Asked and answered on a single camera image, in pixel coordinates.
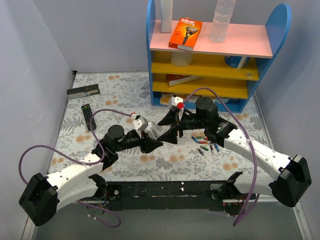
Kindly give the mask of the white remote control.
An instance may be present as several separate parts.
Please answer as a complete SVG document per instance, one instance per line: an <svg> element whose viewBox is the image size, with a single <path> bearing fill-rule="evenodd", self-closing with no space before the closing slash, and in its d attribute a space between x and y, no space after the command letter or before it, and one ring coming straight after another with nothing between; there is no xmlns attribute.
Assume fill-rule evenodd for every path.
<svg viewBox="0 0 320 240"><path fill-rule="evenodd" d="M144 132L148 134L148 136L153 140L157 140L159 137L158 130L152 122L148 122L147 127L144 129Z"/></svg>

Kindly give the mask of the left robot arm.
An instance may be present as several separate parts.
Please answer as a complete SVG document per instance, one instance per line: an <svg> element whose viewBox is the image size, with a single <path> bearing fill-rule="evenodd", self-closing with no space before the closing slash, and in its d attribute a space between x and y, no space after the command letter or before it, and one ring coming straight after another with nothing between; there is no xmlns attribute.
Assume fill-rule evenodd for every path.
<svg viewBox="0 0 320 240"><path fill-rule="evenodd" d="M73 202L91 197L103 199L107 183L99 173L118 160L118 152L139 147L147 154L162 145L148 133L137 133L136 130L125 133L122 126L113 125L100 144L79 164L46 176L41 173L32 176L18 203L37 227L42 226L58 210Z"/></svg>

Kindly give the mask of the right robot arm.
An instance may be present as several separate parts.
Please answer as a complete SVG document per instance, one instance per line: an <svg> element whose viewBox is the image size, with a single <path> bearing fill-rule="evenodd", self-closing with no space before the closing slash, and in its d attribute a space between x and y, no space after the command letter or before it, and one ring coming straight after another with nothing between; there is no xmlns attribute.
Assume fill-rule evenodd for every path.
<svg viewBox="0 0 320 240"><path fill-rule="evenodd" d="M287 207L295 207L312 184L304 157L290 157L247 139L243 130L219 116L217 105L209 97L197 99L195 113L183 109L180 97L172 97L169 103L169 111L158 125L170 128L158 140L177 144L184 130L203 129L209 141L256 162L265 171L265 175L256 177L254 194L273 196Z"/></svg>

